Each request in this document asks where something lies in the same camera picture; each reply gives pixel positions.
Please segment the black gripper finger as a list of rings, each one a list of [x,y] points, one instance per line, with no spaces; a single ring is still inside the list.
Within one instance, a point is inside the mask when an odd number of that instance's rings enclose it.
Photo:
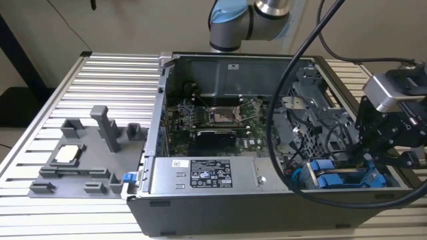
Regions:
[[[392,145],[385,140],[385,121],[388,114],[376,110],[367,96],[363,96],[359,103],[355,128],[357,130],[357,143],[352,145],[348,154],[351,163],[360,162],[364,154],[385,153]]]
[[[371,162],[375,165],[387,165],[396,168],[419,168],[420,159],[409,147],[392,146],[389,149],[369,150]]]

